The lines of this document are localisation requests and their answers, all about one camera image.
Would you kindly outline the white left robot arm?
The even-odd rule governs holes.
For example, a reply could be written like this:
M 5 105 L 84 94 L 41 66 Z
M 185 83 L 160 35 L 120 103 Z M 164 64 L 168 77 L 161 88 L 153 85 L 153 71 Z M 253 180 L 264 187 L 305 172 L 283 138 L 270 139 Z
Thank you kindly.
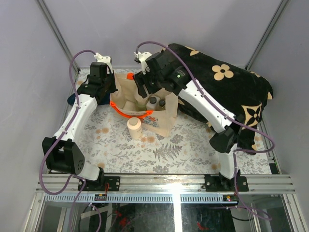
M 94 190 L 102 190 L 106 179 L 99 167 L 89 164 L 77 145 L 86 122 L 104 97 L 117 90 L 109 61 L 91 63 L 87 81 L 77 89 L 77 95 L 66 120 L 53 137 L 44 138 L 42 148 L 48 169 L 74 174 L 89 180 Z

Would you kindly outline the beige canvas tote bag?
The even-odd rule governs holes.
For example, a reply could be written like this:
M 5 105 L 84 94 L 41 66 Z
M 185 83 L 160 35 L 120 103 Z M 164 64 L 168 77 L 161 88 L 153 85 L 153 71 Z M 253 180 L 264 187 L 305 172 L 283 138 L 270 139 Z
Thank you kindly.
M 147 99 L 151 96 L 157 96 L 160 100 L 165 99 L 165 110 L 160 111 L 156 107 L 154 111 L 124 111 L 123 107 L 126 101 L 136 103 L 137 99 L 142 98 L 138 94 L 132 73 L 116 73 L 115 83 L 118 90 L 110 94 L 110 105 L 112 109 L 126 119 L 137 117 L 141 120 L 143 128 L 168 137 L 177 118 L 178 97 L 172 92 L 161 89 L 155 94 L 147 96 Z

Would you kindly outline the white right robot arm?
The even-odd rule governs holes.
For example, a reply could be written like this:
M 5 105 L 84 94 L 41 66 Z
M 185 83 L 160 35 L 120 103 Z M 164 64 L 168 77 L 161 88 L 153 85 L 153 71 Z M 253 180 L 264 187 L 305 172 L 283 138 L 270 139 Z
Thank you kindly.
M 134 75 L 137 92 L 146 98 L 165 89 L 180 97 L 211 123 L 215 135 L 210 139 L 210 145 L 219 155 L 220 185 L 224 190 L 232 190 L 238 183 L 234 152 L 242 117 L 224 109 L 203 89 L 185 62 L 175 52 L 171 55 L 179 62 L 178 65 L 172 64 L 162 52 L 134 53 L 135 61 L 141 65 L 141 71 Z

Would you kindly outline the white square bottle black cap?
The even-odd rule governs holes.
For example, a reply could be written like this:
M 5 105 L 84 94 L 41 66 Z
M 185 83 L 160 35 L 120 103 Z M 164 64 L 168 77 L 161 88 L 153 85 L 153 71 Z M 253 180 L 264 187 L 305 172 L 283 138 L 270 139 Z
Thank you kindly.
M 146 104 L 147 111 L 154 111 L 158 104 L 158 100 L 159 98 L 157 96 L 151 96 Z

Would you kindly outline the clear square bottle black cap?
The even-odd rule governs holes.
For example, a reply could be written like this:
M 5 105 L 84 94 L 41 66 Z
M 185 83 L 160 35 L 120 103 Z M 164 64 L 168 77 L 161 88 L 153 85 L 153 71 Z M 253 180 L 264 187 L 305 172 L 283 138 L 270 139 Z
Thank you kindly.
M 158 103 L 158 110 L 165 110 L 165 106 L 166 106 L 166 101 L 165 99 L 161 99 Z

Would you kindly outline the short beige cylindrical bottle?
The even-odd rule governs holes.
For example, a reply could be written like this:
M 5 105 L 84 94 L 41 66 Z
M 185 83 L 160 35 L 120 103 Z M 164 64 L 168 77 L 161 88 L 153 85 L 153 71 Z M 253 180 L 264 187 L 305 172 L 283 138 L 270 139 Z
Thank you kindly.
M 134 102 L 131 101 L 126 101 L 124 107 L 123 107 L 124 111 L 136 111 L 136 104 Z

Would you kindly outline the green cylindrical bottle beige cap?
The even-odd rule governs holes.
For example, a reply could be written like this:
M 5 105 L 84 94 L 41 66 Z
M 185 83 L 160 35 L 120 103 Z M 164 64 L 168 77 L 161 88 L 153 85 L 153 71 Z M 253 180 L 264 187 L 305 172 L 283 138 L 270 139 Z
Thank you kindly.
M 136 108 L 137 111 L 146 111 L 146 104 L 147 104 L 148 99 L 137 99 L 136 100 Z

